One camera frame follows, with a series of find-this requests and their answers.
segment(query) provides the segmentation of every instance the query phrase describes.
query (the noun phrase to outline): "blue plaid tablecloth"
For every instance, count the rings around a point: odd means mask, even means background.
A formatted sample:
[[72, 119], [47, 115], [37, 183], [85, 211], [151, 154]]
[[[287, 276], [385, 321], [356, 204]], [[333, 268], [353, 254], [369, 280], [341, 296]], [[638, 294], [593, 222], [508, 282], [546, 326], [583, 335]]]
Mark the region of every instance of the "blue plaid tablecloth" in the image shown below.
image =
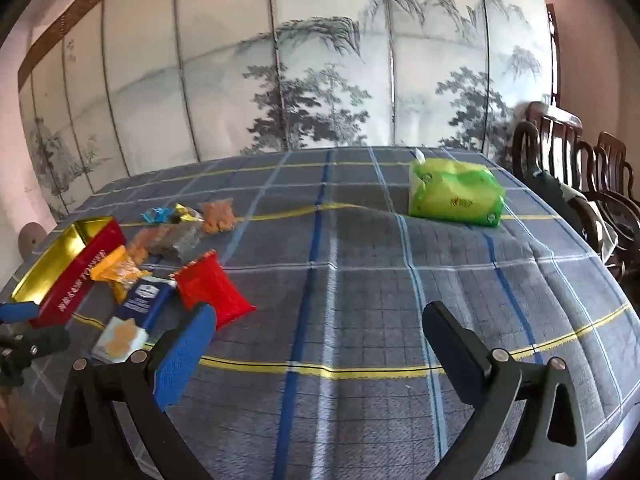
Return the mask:
[[[70, 222], [113, 214], [130, 239], [140, 214], [233, 197], [232, 232], [204, 237], [257, 311], [216, 333], [168, 414], [214, 478], [423, 479], [472, 413], [422, 337], [420, 313], [442, 300], [488, 348], [569, 365], [589, 454], [640, 384], [640, 324], [588, 245], [539, 197], [479, 153], [426, 157], [488, 166], [506, 189], [498, 228], [405, 216], [406, 148], [337, 148], [239, 156], [110, 183]], [[38, 254], [16, 272], [6, 298]], [[178, 263], [150, 260], [164, 275]], [[24, 394], [55, 431], [66, 375], [88, 355], [114, 301], [92, 288], [68, 330], [72, 347], [28, 373]], [[153, 339], [175, 325], [176, 299]], [[486, 471], [515, 430], [514, 410]], [[137, 459], [151, 458], [125, 420]]]

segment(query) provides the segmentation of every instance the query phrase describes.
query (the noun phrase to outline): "red box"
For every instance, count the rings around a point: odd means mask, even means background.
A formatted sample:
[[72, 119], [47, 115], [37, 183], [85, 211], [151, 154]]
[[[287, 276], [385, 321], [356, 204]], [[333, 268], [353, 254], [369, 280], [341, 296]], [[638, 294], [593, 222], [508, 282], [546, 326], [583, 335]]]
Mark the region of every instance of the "red box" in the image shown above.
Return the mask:
[[12, 293], [13, 301], [34, 301], [35, 328], [65, 324], [93, 285], [89, 270], [125, 243], [113, 217], [74, 222], [42, 253]]

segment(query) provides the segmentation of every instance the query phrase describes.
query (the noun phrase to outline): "metal screw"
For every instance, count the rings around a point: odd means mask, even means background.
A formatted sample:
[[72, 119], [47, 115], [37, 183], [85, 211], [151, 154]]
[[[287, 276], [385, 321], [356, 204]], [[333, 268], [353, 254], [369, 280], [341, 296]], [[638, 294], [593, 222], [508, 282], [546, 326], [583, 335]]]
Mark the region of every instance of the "metal screw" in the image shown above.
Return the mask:
[[566, 363], [559, 357], [552, 357], [551, 365], [556, 370], [564, 370], [566, 368]]
[[502, 348], [496, 348], [491, 352], [491, 355], [499, 363], [505, 363], [509, 360], [509, 352], [503, 350]]
[[146, 360], [146, 352], [144, 350], [136, 350], [129, 359], [131, 359], [132, 363], [143, 363]]
[[84, 370], [85, 367], [86, 367], [86, 359], [84, 357], [81, 357], [75, 360], [74, 370]]

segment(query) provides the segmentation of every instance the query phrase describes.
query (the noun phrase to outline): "green plastic bag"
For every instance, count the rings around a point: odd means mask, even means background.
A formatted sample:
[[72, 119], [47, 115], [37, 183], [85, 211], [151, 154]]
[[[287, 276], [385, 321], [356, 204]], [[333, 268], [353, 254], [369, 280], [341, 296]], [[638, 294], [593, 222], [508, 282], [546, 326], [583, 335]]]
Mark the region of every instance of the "green plastic bag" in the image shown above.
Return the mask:
[[496, 227], [503, 208], [504, 188], [482, 164], [423, 157], [411, 166], [410, 216]]

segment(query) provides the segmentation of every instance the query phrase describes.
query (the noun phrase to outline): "snack package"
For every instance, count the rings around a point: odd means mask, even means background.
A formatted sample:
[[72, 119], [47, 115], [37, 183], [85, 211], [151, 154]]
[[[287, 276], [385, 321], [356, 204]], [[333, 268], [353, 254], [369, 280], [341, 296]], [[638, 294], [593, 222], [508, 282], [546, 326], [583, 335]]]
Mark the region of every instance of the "snack package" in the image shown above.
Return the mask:
[[158, 237], [158, 227], [146, 227], [140, 229], [133, 237], [133, 240], [127, 244], [127, 254], [133, 262], [139, 266], [148, 256], [147, 246]]
[[175, 213], [183, 222], [202, 222], [202, 215], [190, 207], [176, 204]]
[[141, 276], [149, 276], [148, 270], [140, 270], [127, 255], [124, 245], [107, 254], [105, 258], [89, 271], [94, 282], [107, 282], [113, 289], [118, 303], [127, 297], [127, 291]]
[[216, 309], [216, 329], [255, 310], [235, 288], [218, 263], [216, 251], [208, 251], [199, 259], [174, 273], [184, 306], [189, 310], [200, 301]]
[[446, 158], [425, 159], [419, 150], [416, 156], [409, 172], [410, 216], [487, 227], [500, 223], [504, 188], [486, 167]]
[[236, 217], [231, 208], [233, 201], [233, 198], [225, 198], [200, 204], [204, 214], [204, 225], [202, 226], [204, 232], [215, 234], [231, 231], [236, 227]]
[[156, 239], [147, 246], [147, 249], [150, 254], [176, 258], [183, 262], [197, 247], [201, 235], [199, 222], [164, 224], [158, 228]]
[[175, 280], [144, 276], [110, 319], [91, 354], [106, 363], [125, 361], [146, 343], [162, 304], [175, 290]]
[[142, 213], [142, 218], [149, 224], [164, 224], [169, 221], [174, 211], [167, 207], [155, 207]]

